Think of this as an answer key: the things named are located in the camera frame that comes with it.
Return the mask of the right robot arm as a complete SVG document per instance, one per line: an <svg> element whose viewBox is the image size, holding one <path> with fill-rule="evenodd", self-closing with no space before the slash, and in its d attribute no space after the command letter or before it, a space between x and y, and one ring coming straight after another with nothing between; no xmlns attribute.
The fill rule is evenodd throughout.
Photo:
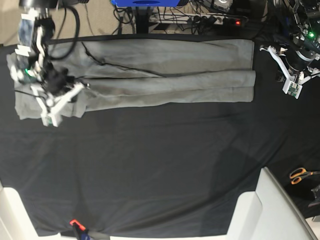
<svg viewBox="0 0 320 240"><path fill-rule="evenodd" d="M18 45L10 66L11 78L22 85L39 85L41 90L52 96L74 90L75 78L68 75L66 68L56 70L52 62L64 60L75 49L80 33L78 11L59 0L21 0L19 6L24 7L26 12L21 14L18 26ZM48 42L53 38L56 27L50 10L59 6L73 13L75 33L66 53L51 56Z"/></svg>

